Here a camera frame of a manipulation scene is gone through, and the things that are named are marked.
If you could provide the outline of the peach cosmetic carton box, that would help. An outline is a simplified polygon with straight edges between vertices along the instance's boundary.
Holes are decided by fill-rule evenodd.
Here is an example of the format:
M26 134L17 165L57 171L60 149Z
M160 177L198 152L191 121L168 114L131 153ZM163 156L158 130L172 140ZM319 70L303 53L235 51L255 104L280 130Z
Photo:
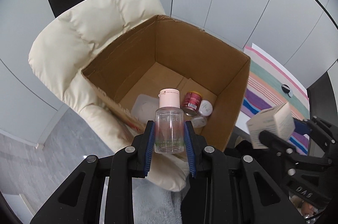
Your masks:
M264 130L277 135L284 141L287 141L295 131L295 123L288 102L260 111L251 117L246 125L254 149L267 148L259 140L259 134Z

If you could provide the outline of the clear bottle pink cap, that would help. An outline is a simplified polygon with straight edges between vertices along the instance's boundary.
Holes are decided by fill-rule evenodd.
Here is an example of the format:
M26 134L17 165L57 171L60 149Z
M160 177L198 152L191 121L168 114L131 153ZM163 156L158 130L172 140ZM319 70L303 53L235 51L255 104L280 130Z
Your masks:
M174 88L160 90L159 108L155 112L155 152L179 154L184 151L184 113L180 92Z

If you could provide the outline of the clear round lid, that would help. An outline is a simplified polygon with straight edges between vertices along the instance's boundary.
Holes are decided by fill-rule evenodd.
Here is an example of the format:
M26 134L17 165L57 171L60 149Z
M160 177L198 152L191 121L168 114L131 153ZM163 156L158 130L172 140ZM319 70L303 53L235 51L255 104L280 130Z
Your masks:
M203 115L196 115L190 121L195 129L205 127L207 124L207 118Z

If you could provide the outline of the red gold small jar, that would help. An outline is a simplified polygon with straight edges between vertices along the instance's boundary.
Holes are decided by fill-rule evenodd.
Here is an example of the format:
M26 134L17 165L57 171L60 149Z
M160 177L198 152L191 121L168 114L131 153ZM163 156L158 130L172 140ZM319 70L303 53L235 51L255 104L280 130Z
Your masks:
M189 91L183 98L181 109L188 116L195 116L198 114L198 110L203 97L196 91Z

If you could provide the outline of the white plastic tray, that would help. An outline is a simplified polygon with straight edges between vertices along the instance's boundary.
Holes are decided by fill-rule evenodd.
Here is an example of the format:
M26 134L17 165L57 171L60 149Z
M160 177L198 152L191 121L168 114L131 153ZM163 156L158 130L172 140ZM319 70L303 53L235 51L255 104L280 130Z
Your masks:
M159 108L159 99L140 94L132 107L131 114L140 122L146 124L155 120L155 112Z

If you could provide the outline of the black round puff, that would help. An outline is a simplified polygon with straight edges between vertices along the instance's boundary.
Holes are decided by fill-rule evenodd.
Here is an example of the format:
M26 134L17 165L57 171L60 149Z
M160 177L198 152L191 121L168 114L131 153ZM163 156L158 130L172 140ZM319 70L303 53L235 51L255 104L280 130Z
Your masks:
M283 84L283 85L281 86L281 88L282 88L283 92L285 92L285 93L290 92L289 86L287 86L287 85L285 85L285 84Z

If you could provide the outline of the person's black trousers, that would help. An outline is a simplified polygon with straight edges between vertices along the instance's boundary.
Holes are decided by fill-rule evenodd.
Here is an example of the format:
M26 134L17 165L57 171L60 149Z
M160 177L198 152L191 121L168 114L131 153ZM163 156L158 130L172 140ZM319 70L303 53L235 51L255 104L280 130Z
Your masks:
M196 176L181 205L183 223L290 223L284 192L250 155L192 143Z

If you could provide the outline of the white fluffy rug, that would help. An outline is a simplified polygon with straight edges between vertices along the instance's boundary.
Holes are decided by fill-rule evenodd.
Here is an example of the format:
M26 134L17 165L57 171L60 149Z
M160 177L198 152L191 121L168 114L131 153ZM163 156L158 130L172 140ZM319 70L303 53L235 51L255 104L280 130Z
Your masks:
M134 223L182 223L182 193L165 190L146 179L132 180Z

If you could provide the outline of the brown cardboard box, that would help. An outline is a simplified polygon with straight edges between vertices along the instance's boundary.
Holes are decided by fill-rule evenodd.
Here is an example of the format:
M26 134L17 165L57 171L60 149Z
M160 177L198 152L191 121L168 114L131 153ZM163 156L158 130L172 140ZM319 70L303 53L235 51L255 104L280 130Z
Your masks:
M115 117L133 131L146 124L131 114L139 95L164 88L180 96L196 91L213 105L197 130L208 145L224 150L240 113L250 71L243 52L186 22L156 15L102 50L82 74Z

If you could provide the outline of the white wardrobe cabinets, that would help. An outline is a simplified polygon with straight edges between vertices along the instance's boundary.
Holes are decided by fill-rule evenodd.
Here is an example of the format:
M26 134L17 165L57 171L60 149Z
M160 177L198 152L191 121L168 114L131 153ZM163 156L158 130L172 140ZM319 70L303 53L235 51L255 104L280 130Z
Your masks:
M236 49L257 45L304 86L337 74L337 0L160 0L167 15ZM1 0L1 134L44 143L66 106L34 75L28 54L55 18L48 0Z

